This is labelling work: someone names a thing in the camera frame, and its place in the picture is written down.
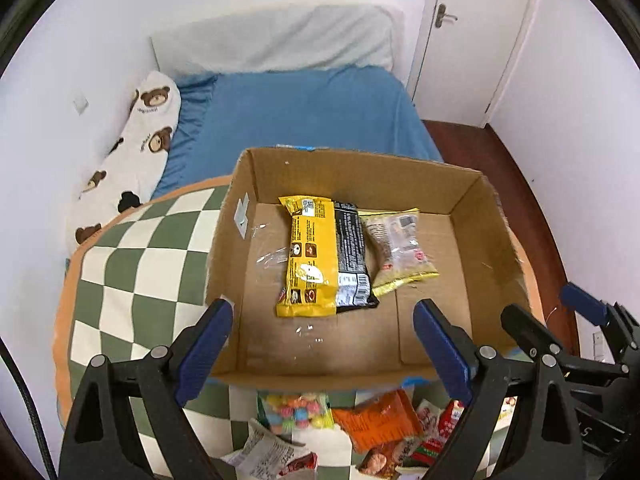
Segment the red white snack packet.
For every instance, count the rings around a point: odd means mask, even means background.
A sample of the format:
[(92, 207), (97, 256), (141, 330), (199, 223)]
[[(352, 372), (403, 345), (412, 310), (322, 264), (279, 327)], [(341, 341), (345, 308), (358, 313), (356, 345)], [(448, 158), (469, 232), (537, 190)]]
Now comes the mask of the red white snack packet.
[(463, 411), (464, 405), (458, 400), (451, 400), (446, 408), (422, 400), (416, 410), (422, 426), (422, 437), (411, 458), (420, 464), (432, 466), (456, 429)]

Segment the orange snack bag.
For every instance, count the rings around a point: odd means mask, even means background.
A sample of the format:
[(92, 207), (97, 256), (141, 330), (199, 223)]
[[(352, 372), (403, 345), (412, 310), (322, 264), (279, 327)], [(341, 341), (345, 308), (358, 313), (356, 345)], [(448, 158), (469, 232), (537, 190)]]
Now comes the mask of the orange snack bag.
[(383, 393), (354, 408), (334, 408), (332, 416), (360, 454), (422, 434), (420, 420), (404, 389)]

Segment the brown snack packet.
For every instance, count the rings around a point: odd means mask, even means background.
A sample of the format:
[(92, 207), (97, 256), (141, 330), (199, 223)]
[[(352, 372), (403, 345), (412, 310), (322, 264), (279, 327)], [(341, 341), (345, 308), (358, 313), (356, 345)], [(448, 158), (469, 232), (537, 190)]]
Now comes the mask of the brown snack packet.
[(420, 443), (420, 438), (411, 437), (371, 448), (356, 467), (356, 471), (374, 478), (393, 478), (396, 468), (402, 466), (416, 452)]

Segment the clear yellow snack bag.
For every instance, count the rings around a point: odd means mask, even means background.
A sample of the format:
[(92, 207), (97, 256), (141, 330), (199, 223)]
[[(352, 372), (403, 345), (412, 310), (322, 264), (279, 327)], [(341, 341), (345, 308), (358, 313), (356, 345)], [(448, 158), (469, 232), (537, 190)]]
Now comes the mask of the clear yellow snack bag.
[(376, 249), (378, 272), (372, 292), (377, 297), (401, 286), (434, 278), (438, 271), (418, 241), (420, 211), (358, 211), (363, 229)]

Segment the green white checkered mat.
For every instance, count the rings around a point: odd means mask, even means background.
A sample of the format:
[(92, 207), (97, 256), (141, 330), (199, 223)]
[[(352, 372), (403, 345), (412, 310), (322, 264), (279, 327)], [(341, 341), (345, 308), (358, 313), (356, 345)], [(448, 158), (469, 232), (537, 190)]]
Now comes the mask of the green white checkered mat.
[[(368, 312), (278, 318), (291, 219), (287, 195), (310, 194), (367, 210), (416, 208), (434, 278), (402, 286)], [(207, 451), (231, 448), (231, 425), (250, 416), (254, 390), (348, 393), (433, 378), (413, 330), (430, 298), (478, 344), (508, 351), (508, 304), (541, 310), (510, 240), (494, 189), (478, 171), (430, 165), (365, 181), (248, 166), (117, 219), (70, 262), (55, 323), (56, 390), (63, 411), (90, 359), (139, 359), (195, 323), (206, 302), (233, 301), (234, 322), (208, 385), (186, 410)]]

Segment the white printed snack packet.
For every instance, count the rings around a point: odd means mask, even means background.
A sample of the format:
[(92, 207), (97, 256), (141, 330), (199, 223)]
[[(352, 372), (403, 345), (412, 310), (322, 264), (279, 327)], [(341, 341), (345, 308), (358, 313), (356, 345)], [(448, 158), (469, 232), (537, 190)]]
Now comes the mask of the white printed snack packet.
[(305, 445), (276, 436), (260, 422), (248, 422), (244, 446), (222, 458), (238, 474), (259, 480), (314, 480), (318, 455)]

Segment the yellow black snack bag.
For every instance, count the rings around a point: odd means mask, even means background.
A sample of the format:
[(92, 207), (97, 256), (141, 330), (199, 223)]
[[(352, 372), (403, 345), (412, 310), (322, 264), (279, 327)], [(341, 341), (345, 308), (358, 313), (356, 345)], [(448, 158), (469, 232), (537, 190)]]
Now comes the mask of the yellow black snack bag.
[(357, 207), (309, 195), (279, 202), (291, 216), (291, 235), (277, 316), (326, 318), (375, 309)]

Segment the colourful candy ball bag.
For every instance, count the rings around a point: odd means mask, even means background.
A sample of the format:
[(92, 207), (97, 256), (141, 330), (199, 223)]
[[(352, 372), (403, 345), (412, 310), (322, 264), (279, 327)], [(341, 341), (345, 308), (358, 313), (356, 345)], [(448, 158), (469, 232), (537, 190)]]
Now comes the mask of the colourful candy ball bag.
[(329, 396), (326, 393), (260, 392), (257, 413), (259, 421), (274, 434), (334, 427)]

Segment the cardboard box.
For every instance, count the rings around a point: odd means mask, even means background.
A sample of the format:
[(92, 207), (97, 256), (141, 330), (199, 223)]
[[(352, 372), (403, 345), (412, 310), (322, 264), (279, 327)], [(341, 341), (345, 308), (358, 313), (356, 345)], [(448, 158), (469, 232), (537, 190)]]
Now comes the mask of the cardboard box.
[(213, 376), (276, 390), (433, 377), (413, 329), (423, 299), (500, 351), (513, 347), (501, 311), (529, 304), (484, 174), (296, 148), (240, 156), (218, 217), (206, 296), (233, 306)]

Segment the bear pattern pillow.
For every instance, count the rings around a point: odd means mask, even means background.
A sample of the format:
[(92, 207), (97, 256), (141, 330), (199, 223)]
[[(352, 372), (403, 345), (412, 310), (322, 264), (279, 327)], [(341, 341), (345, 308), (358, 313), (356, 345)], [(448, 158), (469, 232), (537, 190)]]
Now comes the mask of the bear pattern pillow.
[(151, 199), (166, 166), (180, 107), (175, 81), (156, 70), (134, 90), (122, 132), (70, 210), (70, 254), (119, 214)]

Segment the white door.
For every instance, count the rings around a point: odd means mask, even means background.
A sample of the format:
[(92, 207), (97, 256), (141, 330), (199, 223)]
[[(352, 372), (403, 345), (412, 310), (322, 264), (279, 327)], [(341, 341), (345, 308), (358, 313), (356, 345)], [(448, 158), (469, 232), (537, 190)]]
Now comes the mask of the white door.
[(530, 0), (426, 0), (409, 89), (422, 119), (479, 127), (506, 83)]

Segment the wall socket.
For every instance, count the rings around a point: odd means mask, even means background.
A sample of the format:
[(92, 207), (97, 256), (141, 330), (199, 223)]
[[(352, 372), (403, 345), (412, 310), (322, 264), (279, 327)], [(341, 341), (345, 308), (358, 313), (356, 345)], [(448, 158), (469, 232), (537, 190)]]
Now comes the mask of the wall socket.
[(75, 107), (77, 114), (82, 115), (88, 108), (89, 102), (82, 93), (77, 93), (76, 96), (73, 97), (73, 106)]

